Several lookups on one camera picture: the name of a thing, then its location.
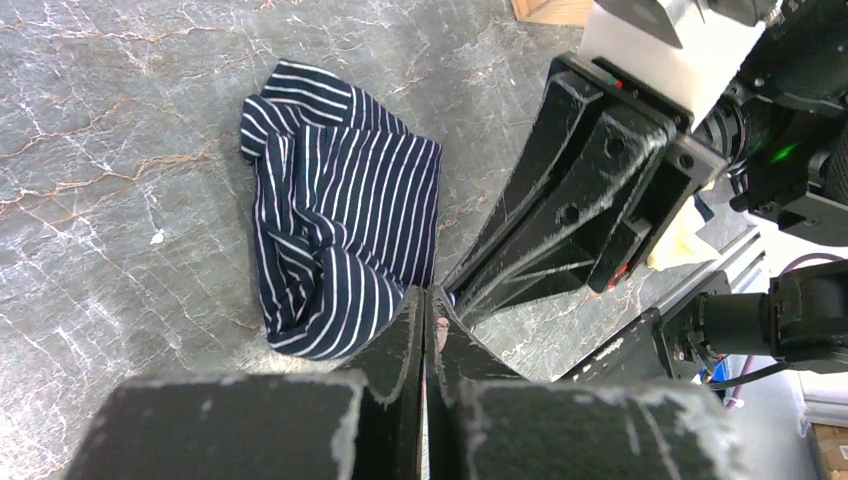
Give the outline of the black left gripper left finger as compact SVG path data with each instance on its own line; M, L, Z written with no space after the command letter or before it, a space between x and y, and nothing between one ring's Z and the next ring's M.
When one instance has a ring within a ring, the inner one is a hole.
M70 479L417 479L424 292L325 373L136 377L95 415Z

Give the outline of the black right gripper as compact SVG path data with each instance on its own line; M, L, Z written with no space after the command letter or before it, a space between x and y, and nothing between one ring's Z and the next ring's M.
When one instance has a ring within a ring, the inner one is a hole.
M609 60L555 58L526 144L446 289L468 322L646 261L687 199L725 166L693 114Z

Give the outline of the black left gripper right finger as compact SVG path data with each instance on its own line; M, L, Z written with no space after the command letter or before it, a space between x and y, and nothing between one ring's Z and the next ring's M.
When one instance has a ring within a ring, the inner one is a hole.
M718 397L670 370L655 310L553 382L524 379L463 326L443 289L424 324L434 479L750 479Z

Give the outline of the navy striped boxer underwear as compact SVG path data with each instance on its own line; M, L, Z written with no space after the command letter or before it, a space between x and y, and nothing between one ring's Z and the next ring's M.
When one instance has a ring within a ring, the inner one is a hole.
M245 99L240 136L270 347L353 355L409 288L433 280L440 144L365 90L289 59Z

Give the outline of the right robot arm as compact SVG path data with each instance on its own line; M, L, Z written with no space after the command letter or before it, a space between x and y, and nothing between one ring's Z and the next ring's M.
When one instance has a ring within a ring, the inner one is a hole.
M846 245L845 2L595 2L449 277L455 312L613 287L722 174L735 211Z

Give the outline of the beige garment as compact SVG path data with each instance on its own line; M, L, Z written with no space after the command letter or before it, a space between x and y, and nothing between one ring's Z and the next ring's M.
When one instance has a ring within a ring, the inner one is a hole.
M646 265L664 271L718 259L718 250L697 235L705 225L694 198L690 197L648 255Z

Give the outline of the wooden compartment tray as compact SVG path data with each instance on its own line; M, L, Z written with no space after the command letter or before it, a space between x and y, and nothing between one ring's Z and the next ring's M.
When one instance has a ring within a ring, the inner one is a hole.
M511 0L520 22L584 27L593 0Z

